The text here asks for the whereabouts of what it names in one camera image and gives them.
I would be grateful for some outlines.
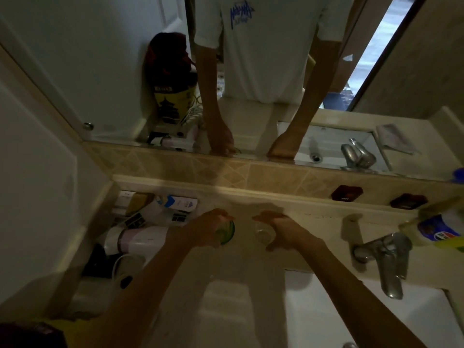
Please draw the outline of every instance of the mirror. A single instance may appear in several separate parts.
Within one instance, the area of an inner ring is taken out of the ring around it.
[[[457,0],[0,6],[1,46],[84,140],[462,182]]]

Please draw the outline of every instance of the shirt sleeve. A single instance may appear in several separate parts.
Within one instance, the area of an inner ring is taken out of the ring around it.
[[[218,0],[195,0],[195,43],[211,49],[219,47],[222,32]]]
[[[321,40],[342,41],[353,0],[329,0],[319,17],[317,37]]]

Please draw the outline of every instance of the white sink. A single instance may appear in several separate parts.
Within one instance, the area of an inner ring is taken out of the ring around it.
[[[462,348],[464,336],[442,290],[403,283],[402,300],[387,297],[379,281],[363,280],[428,348]],[[288,348],[341,348],[354,342],[324,287],[313,274],[285,272]]]
[[[278,122],[278,134],[285,132],[288,126],[288,122]],[[310,126],[304,135],[295,161],[314,162],[311,155],[316,152],[322,156],[320,164],[346,167],[347,162],[341,153],[341,145],[349,144],[350,138],[355,138],[375,155],[377,162],[371,167],[372,170],[389,171],[372,133],[330,127]]]

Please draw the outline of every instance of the faucet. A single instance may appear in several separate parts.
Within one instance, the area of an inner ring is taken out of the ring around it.
[[[359,168],[370,168],[377,159],[375,155],[369,152],[360,142],[355,138],[350,138],[350,144],[342,144],[341,152],[347,161],[347,166],[349,168],[359,167]]]
[[[353,257],[360,263],[376,260],[383,292],[390,298],[402,299],[401,280],[406,279],[411,240],[401,232],[353,248]]]

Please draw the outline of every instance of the beige countertop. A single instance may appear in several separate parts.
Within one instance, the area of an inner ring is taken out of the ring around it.
[[[281,210],[325,240],[334,255],[358,278],[379,279],[375,262],[351,258],[348,242],[362,243],[397,231],[413,211],[331,200],[287,198],[229,188],[168,184],[115,176],[122,189],[173,193],[200,200],[198,212],[222,207],[236,216],[234,238],[218,250],[194,249],[175,276],[150,341],[157,347],[283,347],[286,345],[284,269],[310,271],[294,251],[268,253],[255,237],[251,216]],[[464,312],[464,254],[432,246],[414,248],[407,283],[449,290]]]
[[[277,137],[277,122],[290,122],[295,105],[262,104],[231,98],[219,100],[221,114],[232,131],[236,146],[245,154],[265,156]],[[392,172],[439,181],[451,179],[461,163],[428,120],[380,116],[358,112],[319,109],[311,124],[374,132],[375,127],[394,123],[420,151],[415,155],[384,149]],[[205,134],[200,134],[201,151],[209,152]]]

